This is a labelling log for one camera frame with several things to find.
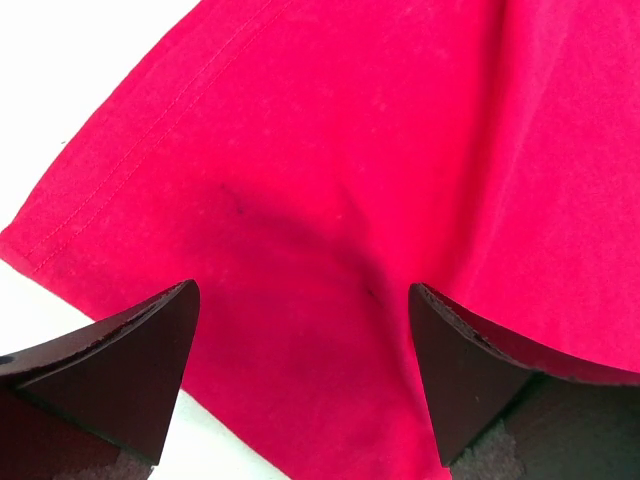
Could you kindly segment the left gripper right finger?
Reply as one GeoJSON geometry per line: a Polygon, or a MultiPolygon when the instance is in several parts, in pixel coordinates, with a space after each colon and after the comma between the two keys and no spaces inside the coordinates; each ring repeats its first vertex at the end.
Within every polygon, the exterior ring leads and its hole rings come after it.
{"type": "Polygon", "coordinates": [[[639,377],[482,318],[423,284],[409,317],[441,464],[455,479],[635,479],[639,377]]]}

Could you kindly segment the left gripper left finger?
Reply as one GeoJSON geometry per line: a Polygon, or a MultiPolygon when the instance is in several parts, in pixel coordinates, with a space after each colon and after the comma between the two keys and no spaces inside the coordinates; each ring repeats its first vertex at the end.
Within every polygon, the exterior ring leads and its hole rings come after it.
{"type": "Polygon", "coordinates": [[[193,280],[1,358],[4,479],[147,479],[200,310],[193,280]]]}

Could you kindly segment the crimson red t-shirt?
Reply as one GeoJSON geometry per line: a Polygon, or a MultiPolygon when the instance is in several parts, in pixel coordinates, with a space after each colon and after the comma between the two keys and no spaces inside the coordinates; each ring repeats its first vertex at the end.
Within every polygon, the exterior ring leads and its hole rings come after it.
{"type": "Polygon", "coordinates": [[[187,391],[294,479],[442,479],[427,284],[639,367],[635,1],[203,1],[1,235],[101,319],[184,279],[187,391]]]}

